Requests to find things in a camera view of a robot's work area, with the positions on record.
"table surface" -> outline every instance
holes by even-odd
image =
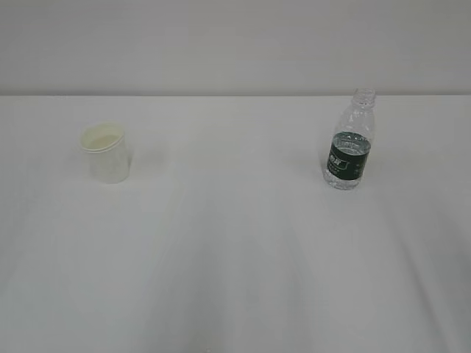
[[[0,352],[471,352],[471,96],[1,97]],[[129,179],[78,147],[126,128]]]

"white cup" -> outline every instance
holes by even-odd
[[[124,142],[124,129],[116,123],[88,127],[80,138],[93,178],[116,184],[130,175],[130,165]]]

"clear plastic bottle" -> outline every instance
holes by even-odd
[[[374,90],[357,89],[340,117],[324,171],[325,180],[334,188],[350,190],[361,181],[375,135],[375,98]]]

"bottle neck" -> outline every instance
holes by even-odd
[[[370,110],[375,106],[375,90],[361,88],[355,91],[352,97],[352,105],[362,110]]]

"bottle label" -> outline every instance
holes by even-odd
[[[357,180],[363,174],[368,153],[351,155],[337,149],[333,143],[330,147],[327,169],[342,180]]]

